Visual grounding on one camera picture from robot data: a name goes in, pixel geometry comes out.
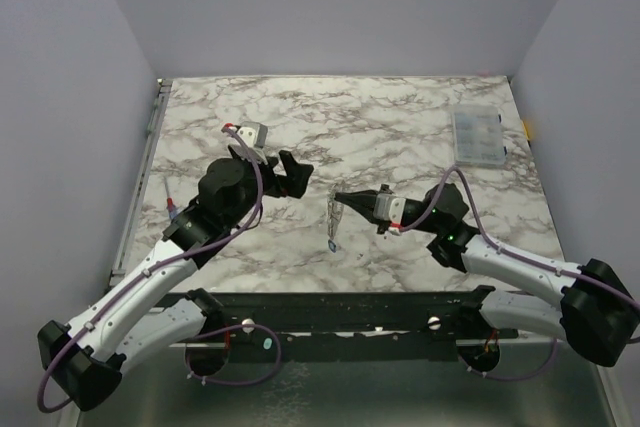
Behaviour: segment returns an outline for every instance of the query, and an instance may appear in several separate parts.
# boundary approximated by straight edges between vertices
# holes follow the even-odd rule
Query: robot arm
[[[463,221],[469,207],[454,184],[441,182],[421,201],[396,196],[387,185],[378,191],[337,192],[335,200],[377,225],[379,234],[400,235],[409,228],[435,234],[427,248],[444,267],[492,277],[530,294],[494,290],[487,295],[480,314],[496,329],[560,338],[587,360],[610,367],[640,323],[631,305],[635,301],[609,265],[547,259],[491,238]]]
[[[262,195],[301,198],[313,166],[280,151],[286,175],[263,151],[267,128],[248,123],[225,126],[242,149],[215,160],[198,183],[198,195],[177,215],[146,258],[95,305],[66,324],[48,322],[38,333],[48,376],[81,410],[90,410],[118,386],[122,375],[157,350],[201,332],[219,312],[208,297],[187,298],[156,315],[146,315],[173,287],[193,275],[254,220]],[[255,206],[249,220],[232,230]]]

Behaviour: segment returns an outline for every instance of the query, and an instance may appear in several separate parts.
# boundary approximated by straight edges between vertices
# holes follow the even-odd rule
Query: marble tabletop
[[[163,177],[184,207],[214,159],[228,156],[223,124],[269,127],[267,154],[291,150],[315,171],[301,199],[265,197],[261,225],[232,242],[174,291],[369,292],[470,290],[500,286],[438,265],[431,236],[376,235],[345,208],[327,248],[327,193],[391,185],[422,198],[453,163],[452,105],[492,105],[502,114],[507,162],[464,168],[489,233],[552,258],[562,251],[505,77],[234,77],[173,82],[127,268],[137,265],[168,225]]]

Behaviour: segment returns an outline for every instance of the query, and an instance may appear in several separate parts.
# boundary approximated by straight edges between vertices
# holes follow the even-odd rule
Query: screw
[[[442,322],[438,317],[429,317],[429,320],[427,320],[427,327],[429,327],[429,330],[440,330]]]
[[[241,323],[242,325],[255,324],[255,322],[252,319],[244,319]],[[242,329],[242,331],[245,334],[250,334],[251,332],[253,332],[253,327],[244,328]]]

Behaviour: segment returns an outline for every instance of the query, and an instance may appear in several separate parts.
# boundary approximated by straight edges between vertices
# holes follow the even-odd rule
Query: metal floor
[[[518,374],[544,361],[548,344],[503,344],[496,372]],[[494,382],[459,363],[426,361],[287,364],[257,387],[230,388],[186,379],[180,348],[131,372],[116,393],[83,414],[82,427],[205,426],[614,426],[594,366],[565,346],[547,374]],[[230,365],[251,378],[266,365]]]

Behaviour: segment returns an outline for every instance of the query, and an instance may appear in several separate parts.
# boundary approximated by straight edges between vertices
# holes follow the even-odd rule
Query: clear plastic box
[[[493,106],[453,106],[451,121],[456,164],[503,165],[506,152],[500,120],[500,112]]]

